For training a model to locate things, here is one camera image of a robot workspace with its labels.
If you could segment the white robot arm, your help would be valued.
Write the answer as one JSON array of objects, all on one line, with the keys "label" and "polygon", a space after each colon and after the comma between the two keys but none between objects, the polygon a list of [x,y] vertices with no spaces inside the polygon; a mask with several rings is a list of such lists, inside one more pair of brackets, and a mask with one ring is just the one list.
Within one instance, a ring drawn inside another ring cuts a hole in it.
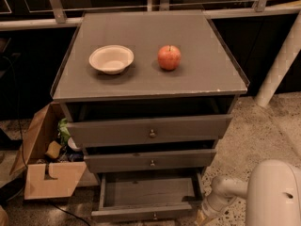
[{"label": "white robot arm", "polygon": [[197,212],[197,226],[218,218],[237,198],[246,200],[246,226],[301,226],[301,170],[289,163],[265,160],[248,182],[216,176],[211,188]]}]

